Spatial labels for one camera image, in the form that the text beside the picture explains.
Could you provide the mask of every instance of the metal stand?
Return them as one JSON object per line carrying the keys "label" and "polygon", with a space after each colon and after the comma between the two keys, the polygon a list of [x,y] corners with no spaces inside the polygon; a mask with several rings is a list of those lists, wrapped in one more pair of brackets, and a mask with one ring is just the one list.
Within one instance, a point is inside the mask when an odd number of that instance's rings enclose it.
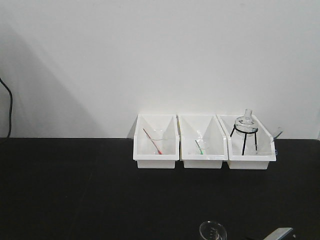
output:
{"label": "metal stand", "polygon": [[245,154],[245,148],[246,148],[246,141],[247,141],[247,134],[254,134],[254,144],[255,144],[255,150],[258,150],[258,146],[257,146],[257,132],[258,132],[258,128],[256,129],[256,131],[253,132],[246,132],[246,131],[241,131],[239,129],[236,128],[236,125],[233,125],[233,129],[232,132],[230,134],[230,137],[232,137],[232,134],[234,134],[234,131],[237,130],[239,133],[244,134],[244,141],[243,141],[243,147],[242,147],[242,155]]}

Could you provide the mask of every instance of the measuring cup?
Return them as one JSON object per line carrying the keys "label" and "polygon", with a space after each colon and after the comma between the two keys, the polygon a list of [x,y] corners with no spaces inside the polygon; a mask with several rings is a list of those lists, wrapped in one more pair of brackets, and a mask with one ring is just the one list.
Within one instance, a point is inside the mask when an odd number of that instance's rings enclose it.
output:
{"label": "measuring cup", "polygon": [[227,232],[215,221],[204,221],[199,228],[201,240],[226,240]]}

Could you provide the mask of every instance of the glass flask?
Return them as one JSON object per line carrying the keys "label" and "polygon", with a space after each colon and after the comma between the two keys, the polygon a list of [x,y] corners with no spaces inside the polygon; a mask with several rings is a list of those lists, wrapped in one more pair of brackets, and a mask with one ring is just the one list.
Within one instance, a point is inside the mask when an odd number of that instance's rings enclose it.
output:
{"label": "glass flask", "polygon": [[[258,129],[258,123],[252,118],[252,110],[246,109],[243,116],[237,117],[234,121],[235,127],[237,130],[246,132],[248,134],[253,134]],[[239,135],[244,136],[245,134],[239,131],[236,131]]]}

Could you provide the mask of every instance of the glassware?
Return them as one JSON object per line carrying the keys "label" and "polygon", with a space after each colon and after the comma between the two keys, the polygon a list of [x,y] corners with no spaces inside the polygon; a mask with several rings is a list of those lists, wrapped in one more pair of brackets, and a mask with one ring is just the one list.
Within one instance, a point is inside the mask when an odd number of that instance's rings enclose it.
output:
{"label": "glassware", "polygon": [[[258,123],[252,118],[252,110],[246,109],[243,116],[237,117],[234,121],[237,130],[246,132],[248,134],[255,133],[258,129]],[[245,134],[236,131],[239,135],[244,136]]]}
{"label": "glassware", "polygon": [[204,221],[199,228],[201,240],[226,240],[227,232],[215,221]]}

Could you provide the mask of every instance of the black tabletop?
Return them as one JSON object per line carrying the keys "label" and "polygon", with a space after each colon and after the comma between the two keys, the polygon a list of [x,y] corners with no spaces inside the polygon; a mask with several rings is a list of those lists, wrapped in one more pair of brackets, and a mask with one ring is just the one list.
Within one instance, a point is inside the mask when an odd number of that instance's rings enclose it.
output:
{"label": "black tabletop", "polygon": [[279,227],[320,239],[320,141],[277,140],[267,170],[138,169],[131,139],[10,139],[0,146],[0,239],[228,240]]}

